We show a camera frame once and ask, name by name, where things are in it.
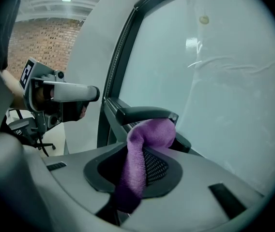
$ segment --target white wall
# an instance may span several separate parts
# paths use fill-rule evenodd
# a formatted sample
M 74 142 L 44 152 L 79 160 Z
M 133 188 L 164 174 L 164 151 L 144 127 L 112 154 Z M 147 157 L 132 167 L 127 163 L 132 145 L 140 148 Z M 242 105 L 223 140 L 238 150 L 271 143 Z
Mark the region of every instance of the white wall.
M 154 8 L 120 99 L 178 113 L 177 131 L 197 152 L 263 194 L 272 189 L 275 22 L 260 0 L 169 0 Z
M 73 46 L 66 81 L 97 86 L 103 92 L 120 32 L 137 0 L 100 0 L 87 17 Z M 96 148 L 101 98 L 89 105 L 86 117 L 64 124 L 70 153 Z

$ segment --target glass panel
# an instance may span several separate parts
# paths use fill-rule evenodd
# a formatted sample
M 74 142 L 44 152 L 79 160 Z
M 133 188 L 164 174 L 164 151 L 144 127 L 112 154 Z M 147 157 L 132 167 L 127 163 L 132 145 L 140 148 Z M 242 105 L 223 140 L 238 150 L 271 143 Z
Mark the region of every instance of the glass panel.
M 168 0 L 149 11 L 119 98 L 177 113 L 195 151 L 271 190 L 275 22 L 260 0 Z

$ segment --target brick wall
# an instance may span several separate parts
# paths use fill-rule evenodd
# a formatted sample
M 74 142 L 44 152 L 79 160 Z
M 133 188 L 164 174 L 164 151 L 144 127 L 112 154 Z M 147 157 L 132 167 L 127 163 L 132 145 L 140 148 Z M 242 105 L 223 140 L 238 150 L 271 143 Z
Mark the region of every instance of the brick wall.
M 83 22 L 50 18 L 16 22 L 8 49 L 8 70 L 20 79 L 29 57 L 65 71 Z

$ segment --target floor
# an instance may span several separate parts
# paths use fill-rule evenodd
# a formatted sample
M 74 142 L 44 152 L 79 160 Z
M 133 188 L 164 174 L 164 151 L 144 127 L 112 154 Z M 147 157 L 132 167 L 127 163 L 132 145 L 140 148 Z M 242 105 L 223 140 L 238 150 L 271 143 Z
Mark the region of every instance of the floor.
M 23 118 L 33 117 L 29 111 L 20 110 Z M 6 123 L 9 124 L 15 120 L 18 120 L 19 117 L 16 111 L 10 111 L 9 114 L 6 114 L 7 120 Z M 51 130 L 47 131 L 42 139 L 43 143 L 53 143 L 56 147 L 55 150 L 52 149 L 51 146 L 45 147 L 49 156 L 61 156 L 64 154 L 64 146 L 65 146 L 65 133 L 63 123 L 55 126 Z M 41 157 L 46 157 L 44 152 L 40 150 Z

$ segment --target person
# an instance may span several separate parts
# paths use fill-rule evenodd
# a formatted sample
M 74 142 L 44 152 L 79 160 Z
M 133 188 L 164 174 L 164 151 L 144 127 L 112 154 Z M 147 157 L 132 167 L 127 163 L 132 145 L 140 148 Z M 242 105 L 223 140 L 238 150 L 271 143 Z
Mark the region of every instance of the person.
M 14 100 L 11 104 L 11 108 L 26 110 L 24 103 L 23 90 L 19 84 L 19 81 L 7 70 L 8 63 L 8 45 L 12 34 L 13 26 L 16 21 L 20 0 L 4 0 L 0 5 L 0 71 L 6 86 L 11 90 L 14 95 Z M 53 90 L 50 90 L 50 97 L 53 97 Z M 44 97 L 44 89 L 42 87 L 37 88 L 34 91 L 33 96 L 34 105 L 42 106 L 46 101 Z M 86 107 L 82 108 L 80 118 L 83 118 L 86 113 Z M 6 124 L 7 117 L 5 116 L 0 132 L 5 132 L 16 137 L 23 145 L 30 145 L 29 141 L 22 136 L 15 134 L 10 127 Z

